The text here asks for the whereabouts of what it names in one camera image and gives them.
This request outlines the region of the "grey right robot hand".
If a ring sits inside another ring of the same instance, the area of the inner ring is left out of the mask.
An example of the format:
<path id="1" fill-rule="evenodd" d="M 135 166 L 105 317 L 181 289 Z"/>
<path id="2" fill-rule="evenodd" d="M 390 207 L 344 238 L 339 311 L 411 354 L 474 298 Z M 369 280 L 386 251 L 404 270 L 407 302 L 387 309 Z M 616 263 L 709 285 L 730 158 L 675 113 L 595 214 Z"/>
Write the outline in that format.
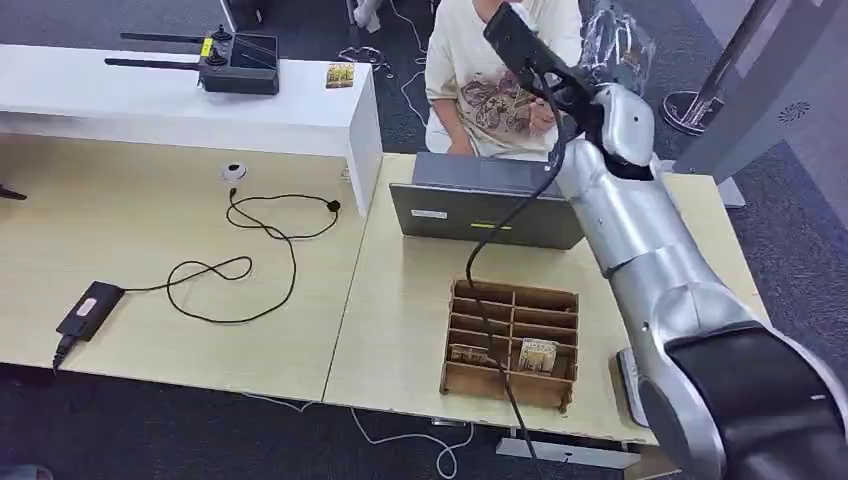
<path id="1" fill-rule="evenodd" d="M 519 85 L 572 117 L 587 136 L 599 131 L 603 112 L 593 102 L 595 87 L 587 74 L 571 67 L 532 32 L 519 13 L 501 4 L 484 29 L 484 37 Z"/>

